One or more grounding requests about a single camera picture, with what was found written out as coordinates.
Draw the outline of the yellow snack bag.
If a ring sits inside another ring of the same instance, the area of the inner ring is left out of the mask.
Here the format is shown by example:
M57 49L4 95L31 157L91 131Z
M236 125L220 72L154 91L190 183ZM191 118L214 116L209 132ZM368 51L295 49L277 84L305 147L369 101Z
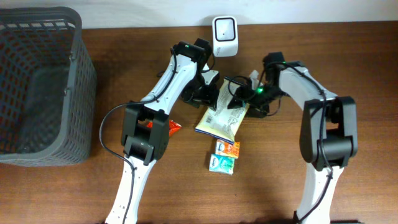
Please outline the yellow snack bag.
M216 110L210 108L206 110L195 127L196 132L213 136L231 144L235 142L235 135L249 109L249 105L228 109L228 104L233 99L229 89L234 93L237 88L239 88L239 84L231 82L229 85L229 80L224 78L217 99Z

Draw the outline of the red Hacks candy bag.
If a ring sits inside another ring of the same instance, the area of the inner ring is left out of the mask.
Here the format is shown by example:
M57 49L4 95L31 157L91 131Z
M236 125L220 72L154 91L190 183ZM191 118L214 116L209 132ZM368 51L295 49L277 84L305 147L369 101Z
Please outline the red Hacks candy bag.
M149 121L146 124L147 128L152 129L153 127L153 122ZM177 131L179 131L182 128L182 126L180 124L178 124L177 122L175 122L174 120L170 120L169 121L169 136L171 137L172 135L174 135Z

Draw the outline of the orange tissue pack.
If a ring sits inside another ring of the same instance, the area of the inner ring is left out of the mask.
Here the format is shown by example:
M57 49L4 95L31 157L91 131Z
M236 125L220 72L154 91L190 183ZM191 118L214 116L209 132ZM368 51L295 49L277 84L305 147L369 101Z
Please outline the orange tissue pack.
M219 156L227 156L237 159L239 157L240 142L229 142L218 139L215 146L215 154Z

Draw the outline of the teal tissue pack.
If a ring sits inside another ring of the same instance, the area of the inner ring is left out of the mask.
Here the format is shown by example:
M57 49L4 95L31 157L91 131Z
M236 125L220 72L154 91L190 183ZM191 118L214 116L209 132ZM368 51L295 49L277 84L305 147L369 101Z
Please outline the teal tissue pack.
M235 158L212 154L210 157L209 171L233 175Z

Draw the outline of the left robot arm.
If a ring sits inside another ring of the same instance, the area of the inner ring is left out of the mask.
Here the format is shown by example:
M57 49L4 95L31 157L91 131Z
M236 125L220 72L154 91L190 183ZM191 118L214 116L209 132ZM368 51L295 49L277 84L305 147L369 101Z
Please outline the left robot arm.
M179 42L171 49L169 65L160 80L141 101L120 104L124 109L121 145L123 173L118 192L105 222L136 223L141 197L155 163L170 139L169 115L177 100L196 108L215 110L219 72L207 66L213 53L210 43Z

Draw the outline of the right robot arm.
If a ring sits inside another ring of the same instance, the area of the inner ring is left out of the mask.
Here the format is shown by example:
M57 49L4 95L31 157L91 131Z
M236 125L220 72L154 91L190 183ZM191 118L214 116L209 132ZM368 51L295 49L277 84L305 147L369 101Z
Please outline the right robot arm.
M299 148L306 163L304 190L293 223L331 223L330 208L338 179L358 151L355 100L327 90L301 61L282 52L267 54L260 78L228 77L238 88L229 109L248 106L248 116L265 118L269 105L288 96L302 110Z

